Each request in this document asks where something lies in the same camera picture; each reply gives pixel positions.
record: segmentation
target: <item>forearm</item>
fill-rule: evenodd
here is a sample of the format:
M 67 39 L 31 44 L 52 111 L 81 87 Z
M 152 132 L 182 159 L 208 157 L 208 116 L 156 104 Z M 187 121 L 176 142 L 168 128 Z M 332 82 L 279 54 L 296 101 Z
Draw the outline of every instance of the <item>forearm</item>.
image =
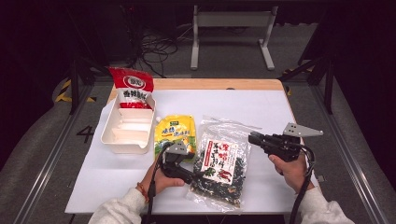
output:
M 353 223 L 337 202 L 327 202 L 318 188 L 308 190 L 300 204 L 302 223 Z
M 120 199 L 111 199 L 102 205 L 92 215 L 92 223 L 141 223 L 141 210 L 145 207 L 145 197 L 135 189 Z

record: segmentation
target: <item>bracelet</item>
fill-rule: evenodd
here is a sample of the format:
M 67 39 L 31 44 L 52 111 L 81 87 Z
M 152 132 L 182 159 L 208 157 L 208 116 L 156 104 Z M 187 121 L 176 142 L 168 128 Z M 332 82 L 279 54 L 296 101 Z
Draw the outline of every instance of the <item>bracelet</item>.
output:
M 145 203 L 149 203 L 149 196 L 148 193 L 145 191 L 143 188 L 143 185 L 140 182 L 137 182 L 137 186 L 139 187 L 139 191 L 142 193 L 142 195 L 145 197 Z

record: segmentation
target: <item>person's left hand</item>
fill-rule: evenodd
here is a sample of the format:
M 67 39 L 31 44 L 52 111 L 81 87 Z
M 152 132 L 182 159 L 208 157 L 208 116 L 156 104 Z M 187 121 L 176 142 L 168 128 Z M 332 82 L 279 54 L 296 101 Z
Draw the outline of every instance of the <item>person's left hand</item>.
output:
M 154 163 L 151 164 L 151 166 L 148 168 L 148 171 L 146 172 L 145 177 L 143 178 L 142 182 L 140 182 L 143 185 L 143 189 L 146 192 L 149 192 L 149 183 L 152 178 L 152 173 L 154 172 L 154 166 L 155 163 L 157 162 L 158 158 L 154 161 Z M 156 194 L 161 193 L 164 189 L 168 187 L 182 187 L 184 186 L 184 180 L 180 178 L 169 178 L 163 174 L 163 171 L 161 169 L 158 169 L 156 172 L 156 175 L 154 177 L 155 180 L 155 187 L 156 187 Z

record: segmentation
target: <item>clear plastic bag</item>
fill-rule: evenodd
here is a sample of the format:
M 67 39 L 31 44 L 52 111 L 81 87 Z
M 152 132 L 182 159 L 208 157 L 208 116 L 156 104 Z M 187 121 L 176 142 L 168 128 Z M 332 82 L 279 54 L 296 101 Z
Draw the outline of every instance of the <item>clear plastic bag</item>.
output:
M 193 171 L 204 176 L 191 183 L 186 198 L 220 210 L 240 213 L 242 189 L 251 145 L 248 135 L 260 128 L 242 123 L 204 117 Z

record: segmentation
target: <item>yellow food pouch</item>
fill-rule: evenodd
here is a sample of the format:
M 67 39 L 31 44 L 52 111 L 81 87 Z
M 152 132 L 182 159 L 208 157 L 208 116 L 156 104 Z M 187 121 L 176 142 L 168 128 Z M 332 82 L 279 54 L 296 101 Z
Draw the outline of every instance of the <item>yellow food pouch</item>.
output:
M 187 151 L 191 153 L 185 161 L 192 161 L 196 152 L 195 122 L 190 115 L 169 115 L 155 127 L 154 133 L 154 154 L 155 157 L 163 150 L 166 142 L 175 143 L 183 141 Z

